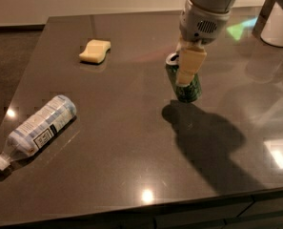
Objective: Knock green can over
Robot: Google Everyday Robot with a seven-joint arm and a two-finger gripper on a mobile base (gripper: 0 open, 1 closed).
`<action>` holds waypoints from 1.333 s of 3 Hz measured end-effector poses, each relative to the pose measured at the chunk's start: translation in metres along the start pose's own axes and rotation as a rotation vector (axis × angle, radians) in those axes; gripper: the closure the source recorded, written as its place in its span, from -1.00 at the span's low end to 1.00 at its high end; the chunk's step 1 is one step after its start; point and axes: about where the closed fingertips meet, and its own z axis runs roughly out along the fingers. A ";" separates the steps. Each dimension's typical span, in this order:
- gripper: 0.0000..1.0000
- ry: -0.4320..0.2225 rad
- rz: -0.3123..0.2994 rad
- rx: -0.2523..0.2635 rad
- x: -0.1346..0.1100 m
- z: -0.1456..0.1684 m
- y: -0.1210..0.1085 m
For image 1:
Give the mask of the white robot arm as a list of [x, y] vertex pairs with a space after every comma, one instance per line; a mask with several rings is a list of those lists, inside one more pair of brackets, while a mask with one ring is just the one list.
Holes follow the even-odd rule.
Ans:
[[[186, 0], [180, 15], [180, 38], [177, 45], [178, 86], [190, 85], [207, 56], [204, 46], [212, 43], [225, 27], [235, 1]], [[268, 21], [260, 38], [270, 45], [283, 47], [283, 0], [266, 0], [262, 13], [268, 16]]]

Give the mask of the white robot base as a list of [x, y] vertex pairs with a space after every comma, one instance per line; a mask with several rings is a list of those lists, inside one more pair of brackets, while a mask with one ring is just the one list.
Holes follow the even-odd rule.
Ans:
[[268, 45], [283, 48], [283, 9], [275, 0], [265, 0], [255, 21], [253, 35]]

